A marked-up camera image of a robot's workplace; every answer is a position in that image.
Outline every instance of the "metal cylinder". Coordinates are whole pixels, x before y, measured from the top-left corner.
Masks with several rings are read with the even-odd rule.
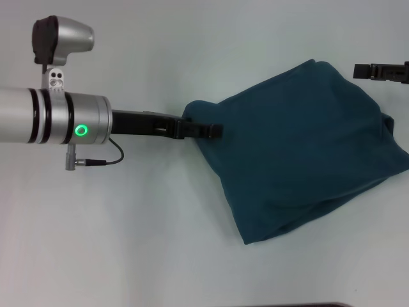
[[[0,142],[102,144],[112,129],[103,96],[0,88]]]

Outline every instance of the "black cable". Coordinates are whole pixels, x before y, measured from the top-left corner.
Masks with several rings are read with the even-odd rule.
[[[120,152],[121,152],[121,157],[120,157],[118,160],[115,160],[115,161],[112,161],[112,162],[107,162],[106,165],[117,164],[117,163],[119,163],[119,162],[121,162],[121,161],[123,160],[125,154],[123,153],[122,148],[121,148],[117,143],[115,143],[115,141],[114,141],[113,139],[109,138],[109,141],[110,141],[112,144],[114,144],[114,146],[115,146],[117,149],[120,150]]]
[[[93,159],[85,159],[85,166],[105,166],[105,165],[113,165],[121,162],[125,156],[123,153],[122,148],[114,142],[113,139],[109,138],[109,141],[121,152],[121,157],[118,160],[107,162],[106,160],[93,160]]]

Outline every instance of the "black ring band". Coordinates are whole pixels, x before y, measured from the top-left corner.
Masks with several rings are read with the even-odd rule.
[[[65,92],[65,100],[68,106],[68,128],[66,130],[66,136],[62,144],[68,144],[71,140],[72,132],[74,130],[74,104],[72,103],[72,97],[70,93]]]
[[[41,93],[44,98],[44,107],[45,107],[45,124],[44,124],[44,134],[43,139],[40,144],[46,143],[51,135],[51,99],[49,91],[42,89]]]
[[[31,131],[30,139],[27,143],[34,143],[37,139],[38,128],[40,126],[40,106],[38,104],[37,92],[32,88],[28,89],[33,99],[33,129]]]

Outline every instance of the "dark teal cloth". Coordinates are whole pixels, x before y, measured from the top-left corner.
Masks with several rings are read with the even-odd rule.
[[[219,104],[193,101],[183,117],[224,125],[222,139],[197,143],[245,244],[288,233],[409,169],[393,119],[325,62]]]

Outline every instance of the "green led ring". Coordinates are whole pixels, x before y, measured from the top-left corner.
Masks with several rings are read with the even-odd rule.
[[[88,127],[85,125],[78,125],[77,128],[75,128],[75,134],[78,136],[85,136],[88,133]]]

